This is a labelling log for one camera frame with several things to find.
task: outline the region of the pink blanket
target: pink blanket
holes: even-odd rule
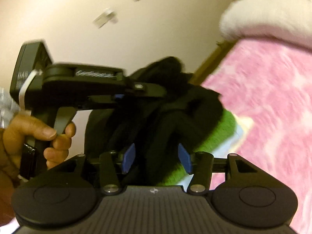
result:
[[[202,86],[221,93],[229,111],[254,120],[238,154],[293,189],[299,206],[291,227],[312,234],[312,51],[241,40]]]

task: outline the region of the white pillow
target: white pillow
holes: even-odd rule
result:
[[[312,0],[235,0],[219,27],[229,41],[268,36],[312,48]]]

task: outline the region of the ribbed top surface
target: ribbed top surface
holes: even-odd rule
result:
[[[248,230],[221,219],[201,196],[180,187],[128,187],[105,197],[91,217],[62,230],[20,228],[16,234],[295,234],[287,226]]]

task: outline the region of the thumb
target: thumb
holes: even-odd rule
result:
[[[42,141],[51,141],[57,136],[57,132],[35,117],[18,114],[3,133],[7,153],[20,154],[25,136],[28,135]]]

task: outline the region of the brown sleeve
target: brown sleeve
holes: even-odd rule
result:
[[[11,179],[16,179],[18,173],[6,154],[2,141],[3,131],[4,129],[0,129],[0,226],[8,224],[14,218],[14,211],[11,207],[14,187]]]

